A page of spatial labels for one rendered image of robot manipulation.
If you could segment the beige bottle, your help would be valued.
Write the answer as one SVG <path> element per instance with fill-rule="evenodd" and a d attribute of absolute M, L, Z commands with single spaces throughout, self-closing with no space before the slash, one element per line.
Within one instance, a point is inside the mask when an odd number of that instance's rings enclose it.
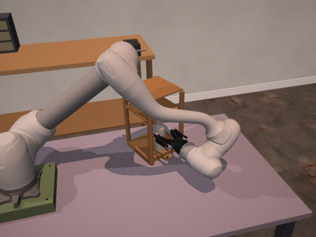
<path fill-rule="evenodd" d="M 166 128 L 165 125 L 163 124 L 163 121 L 156 120 L 156 125 L 154 126 L 154 131 L 162 137 L 166 137 Z M 155 150 L 157 151 L 163 151 L 165 148 L 158 143 L 156 143 L 156 139 L 154 137 L 154 143 L 155 143 Z"/>

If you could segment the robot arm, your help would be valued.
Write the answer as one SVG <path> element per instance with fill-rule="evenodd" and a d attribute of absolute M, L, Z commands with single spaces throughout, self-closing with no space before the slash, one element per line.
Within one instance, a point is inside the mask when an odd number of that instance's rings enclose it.
<path fill-rule="evenodd" d="M 116 42 L 100 55 L 93 69 L 44 109 L 25 114 L 9 131 L 0 133 L 0 205 L 11 202 L 17 207 L 23 199 L 40 196 L 42 170 L 34 169 L 37 152 L 56 133 L 58 124 L 109 85 L 156 120 L 204 126 L 206 142 L 200 147 L 191 142 L 184 144 L 180 157 L 209 179 L 221 174 L 220 159 L 237 141 L 239 124 L 233 119 L 217 121 L 202 112 L 160 105 L 139 77 L 138 66 L 136 49 L 130 43 Z"/>

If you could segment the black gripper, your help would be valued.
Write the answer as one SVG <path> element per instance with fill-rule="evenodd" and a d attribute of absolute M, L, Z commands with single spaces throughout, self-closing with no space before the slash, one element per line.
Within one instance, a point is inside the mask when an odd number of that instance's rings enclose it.
<path fill-rule="evenodd" d="M 156 139 L 156 143 L 158 143 L 159 145 L 163 146 L 166 150 L 169 150 L 170 148 L 172 148 L 178 154 L 180 154 L 180 150 L 181 150 L 182 146 L 184 144 L 188 143 L 187 136 L 183 135 L 177 129 L 174 129 L 174 130 L 170 129 L 166 125 L 165 125 L 165 128 L 166 128 L 166 131 L 173 136 L 174 140 L 162 137 L 162 136 L 160 136 L 160 134 L 156 133 L 153 130 L 153 136 Z"/>

